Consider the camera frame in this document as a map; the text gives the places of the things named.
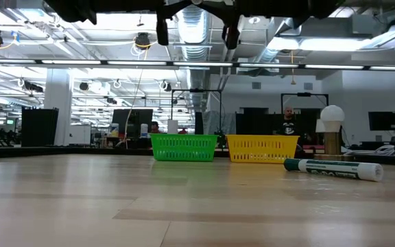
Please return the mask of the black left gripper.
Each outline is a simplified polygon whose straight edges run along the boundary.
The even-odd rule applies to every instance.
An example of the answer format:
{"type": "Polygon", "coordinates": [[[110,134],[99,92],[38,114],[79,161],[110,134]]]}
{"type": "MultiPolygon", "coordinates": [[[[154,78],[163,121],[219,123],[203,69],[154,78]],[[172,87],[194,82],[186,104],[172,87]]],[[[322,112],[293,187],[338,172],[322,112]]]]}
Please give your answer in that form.
{"type": "MultiPolygon", "coordinates": [[[[183,0],[167,5],[165,0],[150,0],[158,16],[173,16],[192,5],[191,0],[183,0]]],[[[149,0],[44,0],[59,17],[66,22],[97,23],[97,13],[132,12],[149,10],[149,0]]]]}

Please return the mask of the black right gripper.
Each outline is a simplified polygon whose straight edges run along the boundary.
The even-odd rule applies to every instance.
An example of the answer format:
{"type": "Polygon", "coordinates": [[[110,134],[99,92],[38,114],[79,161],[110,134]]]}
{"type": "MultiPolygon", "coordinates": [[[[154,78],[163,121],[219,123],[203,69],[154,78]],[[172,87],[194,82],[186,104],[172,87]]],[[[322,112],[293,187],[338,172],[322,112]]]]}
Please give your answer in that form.
{"type": "MultiPolygon", "coordinates": [[[[345,0],[241,0],[241,13],[244,16],[289,17],[303,19],[327,18],[345,0]]],[[[223,22],[238,22],[240,13],[233,5],[224,2],[203,1],[200,8],[215,15],[223,22]]]]}

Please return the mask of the thick dark green Expo marker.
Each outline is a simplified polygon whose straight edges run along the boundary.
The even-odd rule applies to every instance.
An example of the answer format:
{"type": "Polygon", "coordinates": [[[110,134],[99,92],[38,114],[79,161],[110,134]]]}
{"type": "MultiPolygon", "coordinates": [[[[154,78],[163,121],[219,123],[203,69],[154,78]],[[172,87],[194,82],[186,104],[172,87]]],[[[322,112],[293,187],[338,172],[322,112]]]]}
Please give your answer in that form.
{"type": "Polygon", "coordinates": [[[378,163],[287,158],[283,165],[288,172],[304,172],[373,182],[382,181],[384,175],[383,167],[378,163]]]}

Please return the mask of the long overhead light bar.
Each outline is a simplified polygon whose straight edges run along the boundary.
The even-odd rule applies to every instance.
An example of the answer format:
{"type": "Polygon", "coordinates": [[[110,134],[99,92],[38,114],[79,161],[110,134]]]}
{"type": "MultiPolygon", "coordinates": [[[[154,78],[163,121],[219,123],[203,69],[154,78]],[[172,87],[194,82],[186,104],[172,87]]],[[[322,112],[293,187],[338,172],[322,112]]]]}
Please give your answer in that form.
{"type": "Polygon", "coordinates": [[[395,66],[344,65],[344,64],[287,64],[252,62],[189,62],[189,61],[152,61],[152,60],[31,60],[0,59],[4,66],[18,67],[67,67],[67,68],[235,68],[235,69],[307,69],[307,70],[345,70],[345,71],[394,71],[395,66]]]}

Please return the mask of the wide black partition panel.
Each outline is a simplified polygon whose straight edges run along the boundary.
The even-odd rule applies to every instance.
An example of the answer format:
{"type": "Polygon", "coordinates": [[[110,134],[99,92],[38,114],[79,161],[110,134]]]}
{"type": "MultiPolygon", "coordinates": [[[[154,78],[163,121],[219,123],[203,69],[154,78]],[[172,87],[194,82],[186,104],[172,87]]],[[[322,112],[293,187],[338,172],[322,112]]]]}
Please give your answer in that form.
{"type": "MultiPolygon", "coordinates": [[[[295,108],[294,114],[301,136],[315,132],[319,108],[295,108]]],[[[235,113],[236,134],[278,135],[276,128],[283,120],[282,113],[269,113],[267,108],[247,108],[244,113],[235,113]]]]}

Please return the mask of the black computer monitor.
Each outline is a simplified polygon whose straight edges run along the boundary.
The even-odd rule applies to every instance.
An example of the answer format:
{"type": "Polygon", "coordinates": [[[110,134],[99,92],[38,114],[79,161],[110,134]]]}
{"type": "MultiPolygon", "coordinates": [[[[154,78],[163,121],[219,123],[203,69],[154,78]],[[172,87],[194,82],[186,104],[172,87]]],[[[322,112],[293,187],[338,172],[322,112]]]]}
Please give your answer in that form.
{"type": "Polygon", "coordinates": [[[141,124],[150,127],[152,123],[152,109],[115,109],[112,114],[112,123],[118,124],[119,136],[136,139],[141,135],[141,124]]]}

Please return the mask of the green plastic basket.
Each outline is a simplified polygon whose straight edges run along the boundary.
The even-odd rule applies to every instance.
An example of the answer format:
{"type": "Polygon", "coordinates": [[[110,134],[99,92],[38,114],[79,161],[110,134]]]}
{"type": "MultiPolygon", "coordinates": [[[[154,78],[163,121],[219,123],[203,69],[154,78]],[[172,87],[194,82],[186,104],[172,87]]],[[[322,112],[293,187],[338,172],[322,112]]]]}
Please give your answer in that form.
{"type": "Polygon", "coordinates": [[[157,161],[212,161],[217,135],[152,134],[152,150],[157,161]]]}

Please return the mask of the yellow plastic basket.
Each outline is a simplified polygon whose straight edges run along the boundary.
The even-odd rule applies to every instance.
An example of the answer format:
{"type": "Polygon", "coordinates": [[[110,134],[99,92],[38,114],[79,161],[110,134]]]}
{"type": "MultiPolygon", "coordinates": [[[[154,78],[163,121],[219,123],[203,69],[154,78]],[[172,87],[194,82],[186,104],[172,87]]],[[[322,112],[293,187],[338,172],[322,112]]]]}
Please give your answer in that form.
{"type": "Polygon", "coordinates": [[[233,163],[283,164],[294,158],[299,136],[228,134],[228,150],[233,163]]]}

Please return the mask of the white bulb lamp wooden base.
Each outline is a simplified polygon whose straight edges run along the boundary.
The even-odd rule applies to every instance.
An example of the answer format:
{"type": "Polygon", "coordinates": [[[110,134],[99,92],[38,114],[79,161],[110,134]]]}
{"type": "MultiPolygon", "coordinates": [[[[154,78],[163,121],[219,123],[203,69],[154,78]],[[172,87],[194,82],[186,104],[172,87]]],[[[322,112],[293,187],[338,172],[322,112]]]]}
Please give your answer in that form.
{"type": "Polygon", "coordinates": [[[344,111],[336,105],[326,106],[317,120],[316,132],[324,136],[324,153],[315,154],[315,159],[325,161],[351,161],[351,155],[342,153],[341,126],[345,120],[344,111]]]}

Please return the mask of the white pillar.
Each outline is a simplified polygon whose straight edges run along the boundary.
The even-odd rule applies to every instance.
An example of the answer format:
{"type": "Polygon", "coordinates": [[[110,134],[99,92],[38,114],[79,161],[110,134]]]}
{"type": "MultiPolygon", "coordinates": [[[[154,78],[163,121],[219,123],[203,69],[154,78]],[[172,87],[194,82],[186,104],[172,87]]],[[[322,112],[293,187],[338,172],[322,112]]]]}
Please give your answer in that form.
{"type": "Polygon", "coordinates": [[[44,108],[58,109],[54,145],[68,146],[71,125],[73,78],[69,69],[48,69],[44,108]]]}

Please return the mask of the white cabinet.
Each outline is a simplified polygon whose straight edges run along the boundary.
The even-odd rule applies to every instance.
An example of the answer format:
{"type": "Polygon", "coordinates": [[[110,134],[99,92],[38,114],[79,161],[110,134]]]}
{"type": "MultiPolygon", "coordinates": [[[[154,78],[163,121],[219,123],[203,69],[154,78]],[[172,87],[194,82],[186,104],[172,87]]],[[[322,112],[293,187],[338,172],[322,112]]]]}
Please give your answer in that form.
{"type": "Polygon", "coordinates": [[[88,125],[70,126],[69,128],[70,145],[90,145],[91,127],[88,125]]]}

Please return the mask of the black flat monitor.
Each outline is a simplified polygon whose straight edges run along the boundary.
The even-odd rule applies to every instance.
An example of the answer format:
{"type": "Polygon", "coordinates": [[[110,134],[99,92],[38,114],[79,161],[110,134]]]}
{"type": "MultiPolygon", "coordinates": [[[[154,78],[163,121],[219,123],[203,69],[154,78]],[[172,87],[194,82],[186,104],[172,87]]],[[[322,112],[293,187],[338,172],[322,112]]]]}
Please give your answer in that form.
{"type": "Polygon", "coordinates": [[[371,131],[395,130],[395,112],[369,112],[368,119],[371,131]]]}

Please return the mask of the black metal rig frame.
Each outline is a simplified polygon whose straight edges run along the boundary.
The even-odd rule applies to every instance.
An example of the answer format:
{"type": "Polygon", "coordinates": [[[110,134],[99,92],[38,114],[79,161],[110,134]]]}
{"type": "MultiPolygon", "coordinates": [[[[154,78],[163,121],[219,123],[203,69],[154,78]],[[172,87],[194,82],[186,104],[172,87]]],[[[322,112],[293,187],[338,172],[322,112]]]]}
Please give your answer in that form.
{"type": "Polygon", "coordinates": [[[329,105],[329,95],[328,94],[319,94],[319,93],[308,93],[308,92],[303,92],[303,93],[281,93],[280,94],[280,111],[283,114],[284,113],[284,102],[283,98],[284,96],[296,96],[296,97],[313,97],[315,96],[316,98],[318,97],[324,97],[325,102],[322,102],[323,105],[328,106],[329,105]]]}
{"type": "Polygon", "coordinates": [[[173,121],[173,101],[174,101],[174,93],[175,92],[180,92],[180,94],[183,94],[184,92],[188,93],[218,93],[219,97],[214,96],[215,99],[219,101],[219,136],[223,136],[224,132],[222,130],[222,112],[223,112],[223,100],[222,100],[222,90],[220,89],[199,89],[199,88],[194,88],[194,89],[172,89],[171,90],[171,98],[170,98],[170,116],[169,116],[169,121],[173,121]]]}

